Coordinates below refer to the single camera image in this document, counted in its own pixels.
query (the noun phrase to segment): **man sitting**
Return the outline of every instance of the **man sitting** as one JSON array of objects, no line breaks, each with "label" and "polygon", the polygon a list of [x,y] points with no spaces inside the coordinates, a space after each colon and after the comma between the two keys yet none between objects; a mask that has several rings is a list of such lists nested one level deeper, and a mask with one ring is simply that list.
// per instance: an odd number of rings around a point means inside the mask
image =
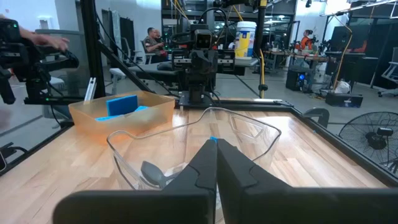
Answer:
[{"label": "man sitting", "polygon": [[153,27],[148,28],[148,36],[144,39],[144,45],[148,53],[154,53],[151,63],[164,62],[167,59],[167,52],[163,49],[164,43],[158,42],[160,32]]}]

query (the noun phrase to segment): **clear glass bowl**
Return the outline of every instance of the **clear glass bowl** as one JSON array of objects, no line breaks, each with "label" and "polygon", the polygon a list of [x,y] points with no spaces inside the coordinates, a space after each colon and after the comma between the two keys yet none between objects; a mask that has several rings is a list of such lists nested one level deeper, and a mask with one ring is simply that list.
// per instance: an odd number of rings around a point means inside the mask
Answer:
[{"label": "clear glass bowl", "polygon": [[[123,190],[162,190],[141,172],[143,162],[158,167],[163,175],[174,177],[191,161],[211,137],[227,140],[250,160],[267,170],[272,162],[275,144],[281,131],[274,126],[223,108],[184,111],[174,117],[173,128],[164,126],[134,136],[126,131],[110,134],[107,142],[119,186]],[[216,221],[222,219],[217,199]]]}]

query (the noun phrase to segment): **bucket lid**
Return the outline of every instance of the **bucket lid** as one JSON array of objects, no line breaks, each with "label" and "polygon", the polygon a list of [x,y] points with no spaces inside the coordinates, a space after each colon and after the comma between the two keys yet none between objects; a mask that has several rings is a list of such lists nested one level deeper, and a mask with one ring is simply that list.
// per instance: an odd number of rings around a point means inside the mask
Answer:
[{"label": "bucket lid", "polygon": [[255,22],[249,22],[249,21],[241,21],[238,22],[237,28],[256,28],[257,24]]}]

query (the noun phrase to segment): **black fan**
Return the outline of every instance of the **black fan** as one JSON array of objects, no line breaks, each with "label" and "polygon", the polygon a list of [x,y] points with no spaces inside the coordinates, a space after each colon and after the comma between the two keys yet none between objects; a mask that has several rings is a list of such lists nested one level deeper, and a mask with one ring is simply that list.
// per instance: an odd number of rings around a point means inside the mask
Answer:
[{"label": "black fan", "polygon": [[374,112],[358,116],[344,125],[339,137],[370,160],[394,169],[394,173],[397,171],[397,113]]}]

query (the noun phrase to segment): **orange plastic bin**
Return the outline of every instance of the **orange plastic bin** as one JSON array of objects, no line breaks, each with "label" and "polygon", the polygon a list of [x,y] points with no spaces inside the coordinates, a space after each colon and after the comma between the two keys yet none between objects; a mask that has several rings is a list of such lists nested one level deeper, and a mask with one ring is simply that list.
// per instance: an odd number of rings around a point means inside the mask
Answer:
[{"label": "orange plastic bin", "polygon": [[[108,115],[106,101],[123,96],[137,95],[138,105],[147,106],[142,111],[128,113],[107,121],[95,118]],[[120,95],[107,96],[91,101],[82,101],[69,105],[69,111],[78,131],[106,144],[106,137],[119,130],[140,134],[173,119],[175,102],[168,96],[160,96],[146,91],[134,91]]]}]

